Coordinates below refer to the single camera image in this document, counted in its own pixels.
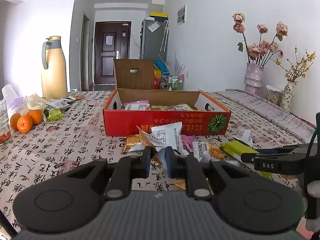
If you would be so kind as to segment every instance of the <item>yellow thermos jug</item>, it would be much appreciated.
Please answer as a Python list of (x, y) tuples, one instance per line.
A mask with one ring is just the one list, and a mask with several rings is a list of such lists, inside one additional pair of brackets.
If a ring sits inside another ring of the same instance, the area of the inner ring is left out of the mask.
[(41, 82), (46, 99), (68, 96), (66, 59), (61, 48), (61, 37), (51, 36), (42, 45)]

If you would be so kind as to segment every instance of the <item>gray ridged panel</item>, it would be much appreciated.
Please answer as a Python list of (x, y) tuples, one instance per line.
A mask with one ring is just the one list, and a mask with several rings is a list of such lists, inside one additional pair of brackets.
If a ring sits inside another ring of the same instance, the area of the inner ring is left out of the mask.
[(86, 226), (59, 235), (26, 230), (15, 240), (303, 240), (295, 231), (260, 236), (239, 231), (221, 220), (209, 203), (195, 201), (183, 191), (132, 191), (107, 202)]

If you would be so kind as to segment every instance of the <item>floral vase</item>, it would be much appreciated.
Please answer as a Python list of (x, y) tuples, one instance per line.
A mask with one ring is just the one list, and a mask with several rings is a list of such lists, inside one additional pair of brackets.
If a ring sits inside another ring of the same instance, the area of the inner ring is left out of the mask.
[(283, 108), (285, 111), (290, 112), (292, 101), (293, 101), (293, 95), (294, 95), (294, 86), (295, 84), (293, 82), (288, 81), (286, 86), (284, 87), (282, 100), (281, 100), (281, 108)]
[(257, 95), (262, 87), (262, 67), (258, 64), (247, 63), (247, 71), (244, 76), (245, 90)]

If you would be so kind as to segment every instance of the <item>silver bolt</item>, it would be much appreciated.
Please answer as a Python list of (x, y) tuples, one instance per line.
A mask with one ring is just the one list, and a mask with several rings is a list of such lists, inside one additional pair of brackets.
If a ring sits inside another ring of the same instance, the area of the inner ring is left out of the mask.
[(110, 198), (117, 198), (122, 196), (122, 191), (119, 189), (111, 189), (107, 192), (107, 196)]
[(210, 191), (205, 188), (198, 188), (195, 190), (194, 194), (197, 197), (207, 197), (210, 195)]

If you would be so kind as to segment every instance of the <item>gray refrigerator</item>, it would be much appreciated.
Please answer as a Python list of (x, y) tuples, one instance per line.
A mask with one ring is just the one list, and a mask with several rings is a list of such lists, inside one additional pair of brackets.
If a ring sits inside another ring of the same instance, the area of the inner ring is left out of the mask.
[(164, 45), (162, 47), (162, 51), (160, 51), (166, 23), (159, 22), (160, 27), (154, 32), (151, 32), (148, 26), (152, 25), (153, 23), (154, 21), (150, 20), (143, 20), (142, 22), (140, 35), (140, 59), (161, 60), (158, 55), (160, 54), (161, 58), (166, 61), (168, 44), (165, 52)]

